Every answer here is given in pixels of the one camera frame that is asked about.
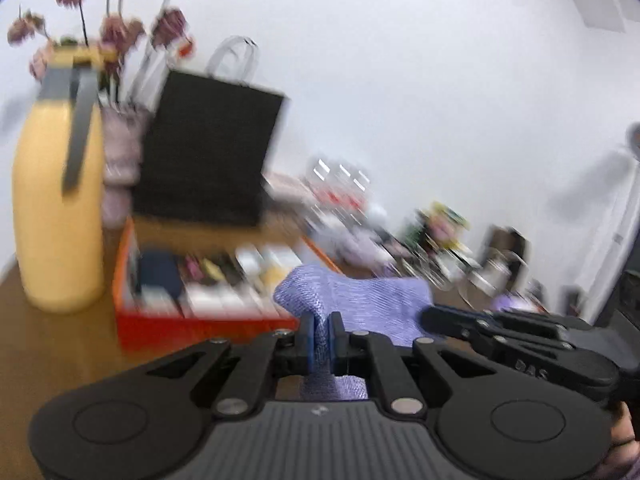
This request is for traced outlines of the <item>person right hand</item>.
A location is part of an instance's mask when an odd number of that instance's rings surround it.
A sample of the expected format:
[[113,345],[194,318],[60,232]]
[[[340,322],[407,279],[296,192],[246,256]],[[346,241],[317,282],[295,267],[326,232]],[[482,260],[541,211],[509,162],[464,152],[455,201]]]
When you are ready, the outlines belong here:
[[620,402],[612,411],[611,438],[612,448],[591,479],[638,480],[639,440],[634,434],[632,416],[624,402]]

